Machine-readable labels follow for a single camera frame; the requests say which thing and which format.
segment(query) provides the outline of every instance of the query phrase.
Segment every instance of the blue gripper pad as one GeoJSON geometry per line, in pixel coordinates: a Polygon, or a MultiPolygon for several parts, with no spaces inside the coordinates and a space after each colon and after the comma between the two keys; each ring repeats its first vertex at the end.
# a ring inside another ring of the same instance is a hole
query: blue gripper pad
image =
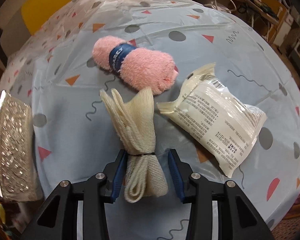
{"type": "Polygon", "coordinates": [[[126,163],[127,163],[128,155],[125,153],[118,165],[118,169],[114,175],[113,184],[112,184],[112,194],[111,194],[111,200],[115,202],[117,197],[119,197],[121,186],[122,186],[122,180],[126,172],[126,163]]]}
{"type": "Polygon", "coordinates": [[[171,151],[169,151],[168,153],[168,165],[176,194],[181,202],[183,202],[185,199],[185,193],[183,191],[183,181],[171,151]]]}

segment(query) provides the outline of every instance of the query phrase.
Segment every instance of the cream fabric bundle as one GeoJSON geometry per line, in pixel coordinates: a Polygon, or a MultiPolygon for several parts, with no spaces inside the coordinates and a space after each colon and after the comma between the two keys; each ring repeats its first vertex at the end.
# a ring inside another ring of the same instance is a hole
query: cream fabric bundle
{"type": "Polygon", "coordinates": [[[116,89],[111,90],[113,99],[100,90],[124,148],[129,156],[124,198],[134,203],[143,196],[156,197],[168,192],[162,168],[154,153],[155,133],[153,125],[154,102],[151,88],[144,88],[128,103],[124,103],[116,89]]]}

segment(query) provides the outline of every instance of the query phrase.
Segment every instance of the sequined pouch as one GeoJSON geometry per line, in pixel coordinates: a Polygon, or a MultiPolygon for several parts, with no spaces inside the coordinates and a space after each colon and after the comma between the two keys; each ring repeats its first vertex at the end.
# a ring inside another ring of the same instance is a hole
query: sequined pouch
{"type": "Polygon", "coordinates": [[[30,106],[0,94],[0,202],[35,201],[43,197],[32,154],[30,106]]]}

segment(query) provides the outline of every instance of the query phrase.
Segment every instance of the table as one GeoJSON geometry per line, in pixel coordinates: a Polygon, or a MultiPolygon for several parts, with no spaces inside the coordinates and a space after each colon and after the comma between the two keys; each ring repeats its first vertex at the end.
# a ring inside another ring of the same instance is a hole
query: table
{"type": "MultiPolygon", "coordinates": [[[[232,180],[274,228],[300,193],[300,92],[283,62],[250,26],[191,0],[75,0],[11,59],[0,89],[31,104],[45,196],[64,179],[75,183],[102,171],[122,148],[99,90],[117,89],[124,102],[136,91],[94,64],[92,48],[107,35],[173,57],[179,75],[170,90],[154,97],[155,103],[175,100],[189,73],[216,62],[215,75],[230,92],[266,113],[255,146],[232,180]]],[[[154,128],[169,192],[134,204],[121,193],[115,204],[106,205],[111,239],[170,239],[169,232],[174,239],[186,238],[191,207],[175,194],[167,149],[176,149],[183,162],[207,179],[228,180],[214,157],[158,111],[154,128]]],[[[81,230],[78,225],[78,239],[81,230]]]]}

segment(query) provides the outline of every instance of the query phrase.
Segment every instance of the metal screw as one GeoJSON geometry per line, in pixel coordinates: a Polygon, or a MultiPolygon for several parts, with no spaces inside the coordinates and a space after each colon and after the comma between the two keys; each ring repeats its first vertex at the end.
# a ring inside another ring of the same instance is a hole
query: metal screw
{"type": "Polygon", "coordinates": [[[97,179],[103,179],[104,177],[105,177],[105,175],[102,172],[99,172],[96,174],[97,179]]]}
{"type": "Polygon", "coordinates": [[[63,180],[63,181],[60,182],[61,187],[66,187],[68,185],[69,185],[69,181],[67,181],[67,180],[63,180]]]}
{"type": "Polygon", "coordinates": [[[194,173],[191,174],[191,177],[193,179],[199,179],[201,177],[201,175],[199,173],[194,172],[194,173]]]}
{"type": "Polygon", "coordinates": [[[233,180],[228,180],[227,181],[227,185],[228,185],[228,187],[234,187],[235,186],[235,182],[233,180]]]}

